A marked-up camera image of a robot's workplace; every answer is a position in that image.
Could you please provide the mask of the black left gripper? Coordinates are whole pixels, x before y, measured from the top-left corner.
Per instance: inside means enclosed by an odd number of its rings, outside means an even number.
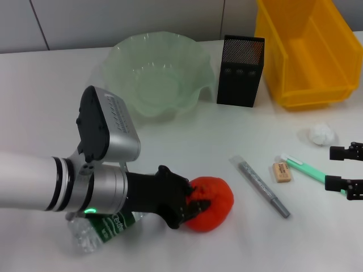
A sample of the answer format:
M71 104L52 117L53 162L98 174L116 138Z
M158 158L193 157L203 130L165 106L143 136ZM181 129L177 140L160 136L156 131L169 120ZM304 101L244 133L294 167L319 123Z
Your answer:
M188 179L171 172L165 165L160 165L153 175L128 172L126 177L126 210L157 214L171 229L178 229L211 206L207 199L187 204L187 198L210 198L209 184L189 184Z

